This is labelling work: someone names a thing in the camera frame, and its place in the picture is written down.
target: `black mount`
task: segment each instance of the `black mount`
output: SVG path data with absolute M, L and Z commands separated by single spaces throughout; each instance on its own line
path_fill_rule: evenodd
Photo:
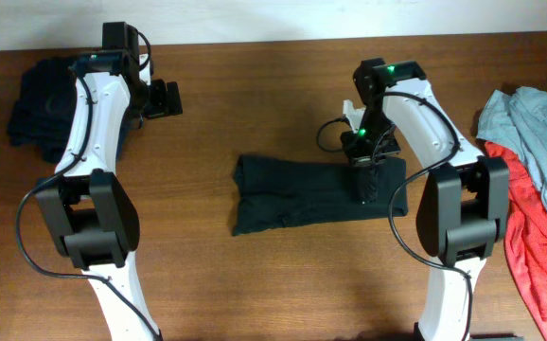
M 81 53 L 74 69 L 79 77 L 92 72 L 121 75 L 131 93 L 125 120 L 183 113 L 177 82 L 165 86 L 164 81 L 153 80 L 147 85 L 139 78 L 139 35 L 135 27 L 125 22 L 104 23 L 101 47 L 99 52 Z M 153 60 L 150 61 L 150 74 L 153 75 Z
M 415 323 L 413 335 L 410 338 L 411 341 L 426 341 L 425 337 L 423 337 L 423 334 L 421 333 L 421 330 L 418 328 L 418 322 Z M 476 335 L 471 336 L 469 338 L 469 341 L 477 341 L 477 340 L 485 340 L 485 341 L 524 341 L 523 337 L 516 336 L 511 333 L 494 333 L 494 334 L 486 334 L 486 335 Z
M 376 58 L 362 61 L 354 71 L 353 82 L 366 111 L 360 124 L 363 135 L 356 136 L 351 131 L 341 134 L 345 155 L 352 166 L 376 166 L 383 163 L 387 155 L 400 152 L 394 137 L 396 126 L 383 113 L 383 100 L 376 98 L 398 81 L 412 78 L 427 79 L 416 62 L 387 65 L 383 58 Z
M 463 188 L 477 193 L 462 202 Z M 509 169 L 500 157 L 480 157 L 461 168 L 431 170 L 416 213 L 421 245 L 446 266 L 492 254 L 504 237 L 509 210 Z
M 73 209 L 90 196 L 94 208 Z M 60 255 L 74 267 L 113 263 L 124 266 L 139 244 L 139 217 L 131 199 L 111 172 L 93 170 L 90 176 L 64 177 L 36 194 L 48 232 Z

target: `wood grain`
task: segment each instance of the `wood grain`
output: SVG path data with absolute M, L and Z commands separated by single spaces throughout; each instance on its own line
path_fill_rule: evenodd
M 88 283 L 35 274 L 13 239 L 19 200 L 53 171 L 35 148 L 8 144 L 20 75 L 42 58 L 77 52 L 0 52 L 0 340 L 109 338 Z M 547 33 L 154 47 L 155 77 L 179 82 L 185 113 L 131 133 L 117 171 L 139 212 L 139 276 L 167 340 L 315 340 L 411 330 L 424 307 L 428 269 L 401 251 L 385 220 L 230 236 L 238 156 L 345 162 L 320 152 L 314 134 L 341 112 L 343 99 L 358 101 L 351 74 L 361 60 L 378 56 L 418 60 L 472 142 L 477 113 L 494 89 L 547 90 Z M 409 172 L 417 171 L 398 138 Z M 419 250 L 422 188 L 422 181 L 409 188 L 412 212 L 397 221 Z M 71 270 L 35 204 L 24 213 L 23 231 L 37 262 Z M 472 332 L 540 339 L 501 244 L 477 284 Z

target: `black cable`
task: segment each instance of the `black cable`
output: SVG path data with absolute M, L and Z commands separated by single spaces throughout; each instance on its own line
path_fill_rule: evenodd
M 143 321 L 146 327 L 150 329 L 150 332 L 153 335 L 153 339 L 158 340 L 160 333 L 156 332 L 156 330 L 151 326 L 147 318 L 134 305 L 132 305 L 132 303 L 127 298 L 125 298 L 122 294 L 120 294 L 120 292 L 114 287 L 114 285 L 107 278 L 103 278 L 101 276 L 95 276 L 95 275 L 62 274 L 62 273 L 56 273 L 56 272 L 44 270 L 29 256 L 29 254 L 26 251 L 26 248 L 24 247 L 23 240 L 21 238 L 21 213 L 23 212 L 23 209 L 25 205 L 27 204 L 27 201 L 36 193 L 40 192 L 41 190 L 45 188 L 52 186 L 58 180 L 61 180 L 61 178 L 66 172 L 73 169 L 82 160 L 82 156 L 84 155 L 84 152 L 86 152 L 89 137 L 91 134 L 91 127 L 93 125 L 94 103 L 93 103 L 93 98 L 91 96 L 91 90 L 88 88 L 88 85 L 86 84 L 86 81 L 84 80 L 84 78 L 79 78 L 79 81 L 82 84 L 84 91 L 86 92 L 86 104 L 88 105 L 86 131 L 84 133 L 84 139 L 82 140 L 82 145 L 80 146 L 80 150 L 78 154 L 74 154 L 74 160 L 69 165 L 65 166 L 65 168 L 56 172 L 51 177 L 43 181 L 40 185 L 30 190 L 21 200 L 21 203 L 19 203 L 19 207 L 17 208 L 17 214 L 15 215 L 15 240 L 17 241 L 17 247 L 19 247 L 19 250 L 21 251 L 22 256 L 27 261 L 29 266 L 31 266 L 32 269 L 34 269 L 37 273 L 41 275 L 52 277 L 52 278 L 93 279 L 93 280 L 98 280 L 101 283 L 105 284 L 105 286 L 107 286 L 112 291 L 112 293 L 114 293 L 114 295 L 120 298 L 120 300 L 124 302 L 124 304 L 126 304 L 141 319 L 141 321 Z
M 383 138 L 385 138 L 389 134 L 392 134 L 395 129 L 396 125 L 392 124 L 389 129 L 387 129 L 385 132 L 383 132 L 383 134 L 380 135 L 379 140 L 377 140 L 377 143 L 375 144 L 375 148 L 372 150 L 372 154 L 370 154 L 370 161 L 372 161 L 373 165 L 377 163 L 377 153 L 379 152 L 379 145 L 382 142 Z
M 460 147 L 459 137 L 456 134 L 456 132 L 454 131 L 454 128 L 452 127 L 452 123 L 450 123 L 450 121 L 446 118 L 446 116 L 444 114 L 442 114 L 442 112 L 439 111 L 439 109 L 437 109 L 435 106 L 433 106 L 431 103 L 429 103 L 426 99 L 420 98 L 418 96 L 415 96 L 415 95 L 412 95 L 412 94 L 409 94 L 409 93 L 390 91 L 390 92 L 385 92 L 385 93 L 381 93 L 381 94 L 377 95 L 376 97 L 373 98 L 373 102 L 377 102 L 378 100 L 380 100 L 384 97 L 389 97 L 389 96 L 397 96 L 397 97 L 404 97 L 404 98 L 407 98 L 407 99 L 413 99 L 413 100 L 416 100 L 419 103 L 419 105 L 425 105 L 426 107 L 431 109 L 442 120 L 442 122 L 444 122 L 444 125 L 446 125 L 446 127 L 450 131 L 450 134 L 452 135 L 453 144 L 452 144 L 452 148 L 450 150 L 450 154 L 448 156 L 446 156 L 443 159 L 439 160 L 438 162 L 436 162 L 436 163 L 434 163 L 434 164 L 432 164 L 432 165 L 430 165 L 430 166 L 416 172 L 415 174 L 409 176 L 403 183 L 401 183 L 396 188 L 396 191 L 394 191 L 394 194 L 391 196 L 391 199 L 389 200 L 389 205 L 387 207 L 387 217 L 389 219 L 389 225 L 391 226 L 391 231 L 393 232 L 394 237 L 396 237 L 396 240 L 399 243 L 399 245 L 411 257 L 413 257 L 415 260 L 418 260 L 421 263 L 423 263 L 425 265 L 428 265 L 432 268 L 439 269 L 439 270 L 453 271 L 455 273 L 458 273 L 459 275 L 461 275 L 465 279 L 465 283 L 466 283 L 467 291 L 468 291 L 468 316 L 467 316 L 467 325 L 465 326 L 465 333 L 463 334 L 463 341 L 467 341 L 468 334 L 469 334 L 469 328 L 471 326 L 471 311 L 472 311 L 472 306 L 473 306 L 473 288 L 472 288 L 472 285 L 471 285 L 471 276 L 467 272 L 465 272 L 465 271 L 463 271 L 459 268 L 438 264 L 438 263 L 432 262 L 430 260 L 425 260 L 424 258 L 417 255 L 416 252 L 413 251 L 406 244 L 406 242 L 404 242 L 402 240 L 402 238 L 399 236 L 399 233 L 397 232 L 396 223 L 394 222 L 394 202 L 396 200 L 397 194 L 400 193 L 404 188 L 406 188 L 406 186 L 408 186 L 408 184 L 412 183 L 414 180 L 418 179 L 419 177 L 423 176 L 424 174 L 428 173 L 429 171 L 431 171 L 433 169 L 436 169 L 436 168 L 444 165 L 445 163 L 451 161 L 451 159 L 459 152 L 459 150 L 461 148 Z
M 330 124 L 332 123 L 337 123 L 337 122 L 344 122 L 344 123 L 347 123 L 347 118 L 345 117 L 339 117 L 339 118 L 335 118 L 335 119 L 332 119 L 326 123 L 324 123 L 322 125 L 322 127 L 320 127 L 320 129 L 318 129 L 318 134 L 316 134 L 315 136 L 315 143 L 318 145 L 318 147 L 324 151 L 324 152 L 327 152 L 327 153 L 338 153 L 338 152 L 344 152 L 346 150 L 349 150 L 351 148 L 353 148 L 353 146 L 356 144 L 356 142 L 358 142 L 358 135 L 356 134 L 356 137 L 354 138 L 353 141 L 351 141 L 351 143 L 349 143 L 349 145 L 347 145 L 346 147 L 341 147 L 339 149 L 336 149 L 336 150 L 331 150 L 329 148 L 326 148 L 324 147 L 321 143 L 320 143 L 320 135 L 322 134 L 322 131 L 324 130 L 325 127 L 329 126 Z
M 150 41 L 148 40 L 148 38 L 145 37 L 145 35 L 143 35 L 143 33 L 137 31 L 137 34 L 141 37 L 141 39 L 143 39 L 143 41 L 145 42 L 145 47 L 148 48 L 148 58 L 145 59 L 144 62 L 141 63 L 141 65 L 139 65 L 139 71 L 143 70 L 144 68 L 146 68 L 146 66 L 148 66 L 148 64 L 150 63 L 150 60 L 151 60 L 151 44 L 150 44 Z

